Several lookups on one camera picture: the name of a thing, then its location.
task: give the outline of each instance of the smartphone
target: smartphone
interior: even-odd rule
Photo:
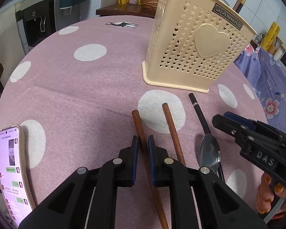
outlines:
[[[35,208],[27,178],[25,135],[19,125],[0,131],[0,186],[17,226]]]

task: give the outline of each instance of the green chat bubble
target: green chat bubble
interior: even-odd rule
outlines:
[[[14,182],[14,181],[11,181],[13,187],[18,187],[19,188],[19,183],[18,182]]]
[[[16,199],[17,199],[17,201],[18,201],[19,203],[24,203],[24,201],[23,201],[23,199],[22,199],[22,198],[18,198],[18,197],[16,197]]]
[[[10,173],[16,173],[16,168],[14,168],[14,167],[6,167],[5,168],[6,169],[6,172],[10,172]]]

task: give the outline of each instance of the white polka dot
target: white polka dot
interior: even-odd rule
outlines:
[[[230,107],[236,108],[237,100],[233,95],[232,91],[222,84],[218,84],[217,87],[219,89],[219,95],[222,98],[222,100]]]
[[[227,180],[227,185],[232,189],[240,198],[243,198],[247,188],[247,178],[241,169],[236,169],[231,173]]]
[[[36,167],[44,154],[46,147],[46,135],[40,123],[35,120],[27,120],[20,125],[26,139],[27,166]]]
[[[18,81],[19,79],[21,79],[29,70],[29,68],[31,67],[31,62],[30,61],[25,61],[21,64],[19,64],[16,69],[13,71],[13,73],[11,74],[10,80],[12,83]]]
[[[74,58],[80,61],[92,61],[101,58],[107,52],[106,47],[98,44],[84,45],[74,53]]]
[[[152,130],[170,133],[162,109],[162,104],[165,102],[170,108],[176,130],[180,130],[185,123],[182,103],[176,95],[163,90],[150,90],[141,97],[138,103],[141,119]]]
[[[252,90],[245,84],[243,84],[245,91],[247,92],[247,94],[251,97],[252,100],[254,100],[254,94],[252,92]]]
[[[77,31],[78,29],[79,29],[79,27],[75,27],[75,26],[66,27],[66,28],[61,29],[59,34],[60,35],[65,35],[65,34],[68,34],[68,33],[73,33],[75,31]]]

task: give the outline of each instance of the embossed heart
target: embossed heart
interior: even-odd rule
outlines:
[[[211,24],[203,24],[196,30],[195,45],[201,58],[215,56],[230,45],[230,37],[218,32]]]

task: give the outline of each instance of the basket base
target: basket base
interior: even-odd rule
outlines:
[[[167,84],[167,83],[159,83],[159,82],[153,82],[147,79],[146,76],[146,62],[143,61],[142,63],[142,71],[143,71],[143,80],[145,83],[152,85],[152,86],[160,86],[160,87],[167,87],[167,88],[174,88],[174,89],[185,89],[185,90],[190,90],[190,91],[196,91],[196,92],[201,92],[201,93],[208,93],[209,89],[198,89],[198,88],[193,88],[193,87],[187,87],[187,86],[182,86],[182,85],[175,85],[175,84]]]

